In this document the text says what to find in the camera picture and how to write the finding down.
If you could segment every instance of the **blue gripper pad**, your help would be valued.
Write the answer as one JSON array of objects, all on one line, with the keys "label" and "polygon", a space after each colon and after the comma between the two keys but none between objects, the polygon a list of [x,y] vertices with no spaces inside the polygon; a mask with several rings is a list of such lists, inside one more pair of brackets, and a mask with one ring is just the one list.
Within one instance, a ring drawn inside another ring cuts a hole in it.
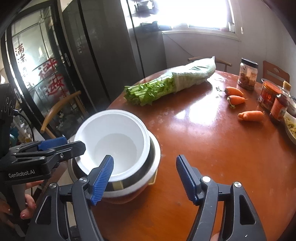
[{"label": "blue gripper pad", "polygon": [[192,201],[193,204],[196,204],[198,201],[197,184],[199,184],[200,181],[183,155],[177,157],[176,167],[188,199]]},{"label": "blue gripper pad", "polygon": [[58,137],[55,139],[49,139],[49,140],[45,140],[43,142],[41,142],[38,145],[38,150],[48,150],[50,148],[54,148],[57,146],[63,146],[67,144],[67,139],[65,137]]},{"label": "blue gripper pad", "polygon": [[111,173],[114,168],[114,159],[110,155],[106,155],[99,167],[92,169],[88,175],[89,194],[92,205],[96,205],[101,201],[103,193],[106,189]]}]

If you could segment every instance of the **bright window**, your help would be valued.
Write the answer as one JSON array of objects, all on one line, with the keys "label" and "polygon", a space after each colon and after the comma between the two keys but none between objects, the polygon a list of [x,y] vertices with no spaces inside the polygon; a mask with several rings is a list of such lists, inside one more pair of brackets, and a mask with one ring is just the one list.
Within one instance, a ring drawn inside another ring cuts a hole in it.
[{"label": "bright window", "polygon": [[155,6],[159,10],[157,14],[150,16],[160,25],[174,27],[187,24],[189,27],[225,28],[228,27],[228,22],[232,22],[228,0],[150,0],[149,2],[147,7]]}]

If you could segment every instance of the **refrigerator door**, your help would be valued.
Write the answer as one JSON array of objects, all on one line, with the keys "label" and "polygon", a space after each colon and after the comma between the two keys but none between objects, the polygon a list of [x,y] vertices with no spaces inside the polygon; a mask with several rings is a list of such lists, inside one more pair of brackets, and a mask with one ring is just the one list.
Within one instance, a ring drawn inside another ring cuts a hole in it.
[{"label": "refrigerator door", "polygon": [[87,32],[111,101],[141,78],[120,0],[80,0]]},{"label": "refrigerator door", "polygon": [[[154,5],[157,1],[126,0],[126,2],[131,12],[145,77],[167,69],[163,33],[156,22],[158,11],[157,8],[149,9],[151,4]],[[149,29],[145,25],[156,26]]]},{"label": "refrigerator door", "polygon": [[88,35],[83,30],[77,0],[71,1],[63,11],[63,20],[77,68],[97,111],[105,110],[111,103],[100,70],[95,62]]}]

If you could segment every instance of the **door handle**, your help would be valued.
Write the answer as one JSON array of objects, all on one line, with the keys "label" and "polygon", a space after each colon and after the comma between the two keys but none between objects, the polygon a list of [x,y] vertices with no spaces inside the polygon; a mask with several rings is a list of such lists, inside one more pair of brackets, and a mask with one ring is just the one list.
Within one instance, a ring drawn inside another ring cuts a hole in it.
[{"label": "door handle", "polygon": [[14,91],[15,91],[15,95],[16,95],[16,97],[17,97],[18,101],[19,101],[20,103],[22,103],[22,99],[20,98],[20,96],[19,96],[19,94],[18,94],[17,90],[16,90],[16,89],[14,89]]},{"label": "door handle", "polygon": [[66,53],[65,53],[65,59],[66,59],[68,65],[69,65],[69,67],[70,67],[70,66],[71,66],[71,63],[70,63],[69,58],[68,58],[68,55],[67,55]]}]

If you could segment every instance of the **black cable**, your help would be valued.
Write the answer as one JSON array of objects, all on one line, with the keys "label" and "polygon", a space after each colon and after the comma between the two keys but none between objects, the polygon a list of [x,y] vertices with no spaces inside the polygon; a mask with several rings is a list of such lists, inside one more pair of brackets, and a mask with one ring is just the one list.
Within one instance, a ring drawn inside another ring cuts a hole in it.
[{"label": "black cable", "polygon": [[33,141],[35,141],[35,137],[34,137],[34,133],[33,133],[33,127],[31,127],[30,122],[28,121],[28,119],[27,119],[24,115],[22,115],[18,110],[14,110],[13,115],[14,115],[14,116],[18,116],[18,115],[20,115],[21,117],[24,118],[24,120],[28,123],[28,126],[29,126],[29,128],[30,128],[30,130],[31,130],[31,133],[32,133],[32,139],[33,139]]}]

